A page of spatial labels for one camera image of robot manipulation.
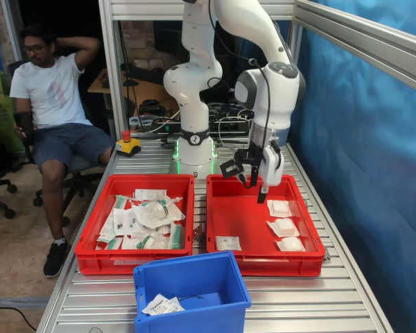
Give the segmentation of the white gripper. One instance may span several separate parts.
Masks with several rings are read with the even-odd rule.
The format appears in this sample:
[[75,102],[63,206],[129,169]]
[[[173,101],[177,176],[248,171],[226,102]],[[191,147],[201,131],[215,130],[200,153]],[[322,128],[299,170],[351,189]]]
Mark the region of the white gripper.
[[[266,196],[268,195],[269,187],[277,186],[281,182],[281,178],[284,170],[284,156],[281,153],[281,149],[277,142],[271,142],[269,146],[263,150],[263,156],[261,160],[261,178],[264,185],[259,188],[257,202],[259,204],[265,203]],[[257,185],[259,177],[259,167],[252,166],[250,173],[249,188]]]

